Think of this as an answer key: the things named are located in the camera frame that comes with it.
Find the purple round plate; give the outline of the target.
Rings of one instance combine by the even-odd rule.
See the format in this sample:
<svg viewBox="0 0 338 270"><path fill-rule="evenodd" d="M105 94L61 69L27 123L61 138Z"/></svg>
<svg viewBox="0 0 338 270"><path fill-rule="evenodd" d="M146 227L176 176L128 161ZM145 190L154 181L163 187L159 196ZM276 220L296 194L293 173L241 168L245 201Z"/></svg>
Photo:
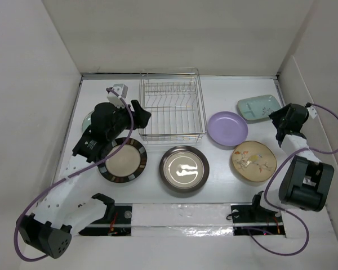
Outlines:
<svg viewBox="0 0 338 270"><path fill-rule="evenodd" d="M230 111L221 111L210 117L208 134L218 144L236 146L247 139L248 125L238 114Z"/></svg>

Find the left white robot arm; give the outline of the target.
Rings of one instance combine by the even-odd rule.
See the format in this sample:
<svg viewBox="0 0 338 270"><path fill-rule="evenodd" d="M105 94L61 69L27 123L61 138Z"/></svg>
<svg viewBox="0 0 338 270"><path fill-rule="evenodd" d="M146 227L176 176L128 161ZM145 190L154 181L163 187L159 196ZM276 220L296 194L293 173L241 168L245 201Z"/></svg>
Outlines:
<svg viewBox="0 0 338 270"><path fill-rule="evenodd" d="M116 101L116 105L102 102L95 106L91 124L75 144L62 179L38 195L18 217L14 247L22 260L34 261L21 253L19 237L45 257L57 259L87 225L114 218L114 199L98 191L80 194L78 189L89 182L96 168L104 167L130 144L129 137L120 137L124 130L143 129L149 123L151 113L138 100L129 105L121 98Z"/></svg>

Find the rectangular light green plate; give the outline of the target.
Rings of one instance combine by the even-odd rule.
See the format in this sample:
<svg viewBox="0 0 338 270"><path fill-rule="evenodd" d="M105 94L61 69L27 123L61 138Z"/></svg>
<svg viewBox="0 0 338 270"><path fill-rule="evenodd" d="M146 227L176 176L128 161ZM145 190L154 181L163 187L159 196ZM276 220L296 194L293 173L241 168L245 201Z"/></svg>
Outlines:
<svg viewBox="0 0 338 270"><path fill-rule="evenodd" d="M237 108L246 121L267 119L269 115L281 108L277 99L270 95L245 98L237 102Z"/></svg>

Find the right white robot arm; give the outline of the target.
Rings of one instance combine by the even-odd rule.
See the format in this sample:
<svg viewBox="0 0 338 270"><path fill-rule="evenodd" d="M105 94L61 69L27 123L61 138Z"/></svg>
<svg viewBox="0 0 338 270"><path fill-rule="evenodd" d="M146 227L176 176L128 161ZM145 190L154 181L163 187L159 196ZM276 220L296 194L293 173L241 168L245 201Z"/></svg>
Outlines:
<svg viewBox="0 0 338 270"><path fill-rule="evenodd" d="M318 212L323 209L333 179L332 165L321 162L309 149L301 128L316 113L308 105L290 103L271 113L269 118L277 130L280 148L290 158L290 165L278 190L268 193L273 205L282 204L301 210Z"/></svg>

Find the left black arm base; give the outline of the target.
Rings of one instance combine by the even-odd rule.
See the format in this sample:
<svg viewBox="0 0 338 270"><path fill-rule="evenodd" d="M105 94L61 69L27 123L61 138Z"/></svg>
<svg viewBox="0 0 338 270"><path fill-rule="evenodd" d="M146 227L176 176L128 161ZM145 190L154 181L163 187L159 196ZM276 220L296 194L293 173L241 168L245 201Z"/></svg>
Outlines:
<svg viewBox="0 0 338 270"><path fill-rule="evenodd" d="M118 204L79 232L80 236L131 236L132 204Z"/></svg>

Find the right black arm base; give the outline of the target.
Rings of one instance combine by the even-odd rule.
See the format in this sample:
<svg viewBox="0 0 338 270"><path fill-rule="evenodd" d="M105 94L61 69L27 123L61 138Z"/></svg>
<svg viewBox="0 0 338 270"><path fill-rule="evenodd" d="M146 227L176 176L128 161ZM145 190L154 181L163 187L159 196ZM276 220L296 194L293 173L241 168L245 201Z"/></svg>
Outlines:
<svg viewBox="0 0 338 270"><path fill-rule="evenodd" d="M254 208L251 204L234 204L226 216L231 221L235 236L286 234L282 217L275 212Z"/></svg>

